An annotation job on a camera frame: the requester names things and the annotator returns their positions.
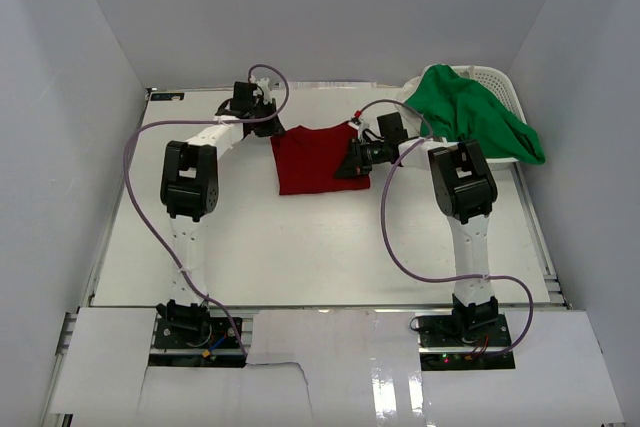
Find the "red t shirt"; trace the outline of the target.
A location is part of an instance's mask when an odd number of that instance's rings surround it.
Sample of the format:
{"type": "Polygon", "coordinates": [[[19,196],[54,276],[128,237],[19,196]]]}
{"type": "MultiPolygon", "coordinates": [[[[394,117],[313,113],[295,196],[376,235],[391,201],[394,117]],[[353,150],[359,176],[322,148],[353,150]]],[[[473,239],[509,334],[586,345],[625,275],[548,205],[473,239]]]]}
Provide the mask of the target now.
{"type": "Polygon", "coordinates": [[[276,166],[279,194],[306,195],[340,191],[366,190],[371,186],[368,175],[336,178],[349,143],[357,131],[343,122],[328,128],[310,129],[297,126],[270,139],[276,166]]]}

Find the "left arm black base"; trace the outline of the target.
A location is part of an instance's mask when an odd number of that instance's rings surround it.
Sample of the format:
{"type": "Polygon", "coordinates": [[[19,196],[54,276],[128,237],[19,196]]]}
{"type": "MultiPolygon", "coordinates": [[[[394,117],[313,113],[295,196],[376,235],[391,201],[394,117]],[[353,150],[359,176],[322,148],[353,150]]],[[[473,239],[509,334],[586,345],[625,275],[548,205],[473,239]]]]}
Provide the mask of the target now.
{"type": "Polygon", "coordinates": [[[159,314],[148,357],[150,367],[243,368],[245,356],[226,316],[198,313],[159,314]]]}

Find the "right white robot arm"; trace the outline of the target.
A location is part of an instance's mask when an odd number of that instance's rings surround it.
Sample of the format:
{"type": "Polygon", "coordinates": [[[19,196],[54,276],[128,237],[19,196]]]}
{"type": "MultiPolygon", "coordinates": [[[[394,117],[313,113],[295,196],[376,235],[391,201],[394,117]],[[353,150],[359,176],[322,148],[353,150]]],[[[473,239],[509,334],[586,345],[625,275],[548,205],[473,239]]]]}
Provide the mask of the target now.
{"type": "Polygon", "coordinates": [[[362,128],[348,141],[334,177],[355,179],[368,175],[375,165],[392,165],[380,205],[381,230],[389,256],[405,275],[415,280],[433,284],[452,282],[450,334],[467,343],[485,339],[486,330],[499,317],[490,280],[487,242],[489,216],[498,192],[480,144],[476,140],[447,143],[428,137],[411,138],[398,113],[380,116],[378,126],[378,135],[362,128]],[[386,229],[386,197],[393,174],[401,166],[431,173],[436,203],[451,229],[455,261],[452,277],[414,274],[392,251],[386,229]]]}

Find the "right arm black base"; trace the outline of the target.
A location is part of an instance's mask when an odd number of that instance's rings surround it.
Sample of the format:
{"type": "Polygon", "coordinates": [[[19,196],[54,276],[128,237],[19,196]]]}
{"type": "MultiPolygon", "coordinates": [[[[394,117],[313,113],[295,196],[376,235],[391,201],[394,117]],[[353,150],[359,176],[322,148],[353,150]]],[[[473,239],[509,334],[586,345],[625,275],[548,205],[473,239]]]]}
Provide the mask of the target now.
{"type": "Polygon", "coordinates": [[[423,372],[514,370],[514,354],[504,314],[478,331],[463,333],[452,315],[415,316],[409,329],[418,335],[423,372]]]}

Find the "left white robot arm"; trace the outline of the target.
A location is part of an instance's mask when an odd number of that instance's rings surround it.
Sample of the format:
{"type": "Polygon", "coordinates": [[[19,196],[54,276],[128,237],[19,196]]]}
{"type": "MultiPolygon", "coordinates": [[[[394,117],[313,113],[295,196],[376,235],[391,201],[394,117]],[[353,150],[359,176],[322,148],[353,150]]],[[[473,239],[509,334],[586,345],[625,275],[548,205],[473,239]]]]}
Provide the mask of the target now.
{"type": "Polygon", "coordinates": [[[193,335],[209,331],[204,236],[207,216],[219,200],[218,161],[251,134],[283,133],[270,80],[250,76],[234,84],[232,97],[218,108],[212,125],[165,148],[160,199],[169,216],[175,273],[172,296],[158,312],[193,335]]]}

